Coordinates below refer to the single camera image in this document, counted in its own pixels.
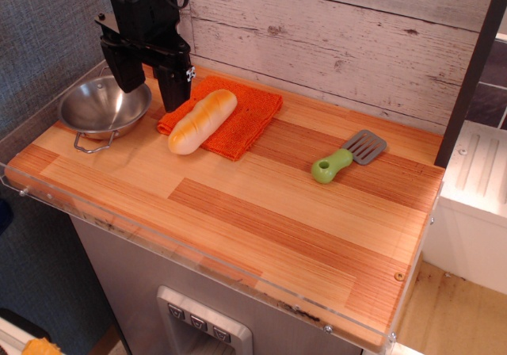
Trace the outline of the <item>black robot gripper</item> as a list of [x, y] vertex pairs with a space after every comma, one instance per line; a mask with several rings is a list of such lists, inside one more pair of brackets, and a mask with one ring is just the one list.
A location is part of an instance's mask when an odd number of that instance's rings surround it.
[[101, 48], [118, 86], [125, 92], [145, 83], [143, 64], [154, 68], [165, 111], [174, 112], [190, 99], [195, 69], [190, 47], [178, 34], [180, 11], [189, 0], [109, 0], [111, 13], [96, 22]]

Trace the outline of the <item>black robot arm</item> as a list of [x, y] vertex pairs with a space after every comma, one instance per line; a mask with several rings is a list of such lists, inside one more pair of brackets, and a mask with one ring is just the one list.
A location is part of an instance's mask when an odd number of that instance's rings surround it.
[[189, 0], [109, 0], [111, 13], [95, 18], [101, 49], [118, 86], [130, 93], [145, 83], [143, 65], [158, 80], [165, 110], [171, 113], [191, 96], [195, 69], [190, 46], [177, 32]]

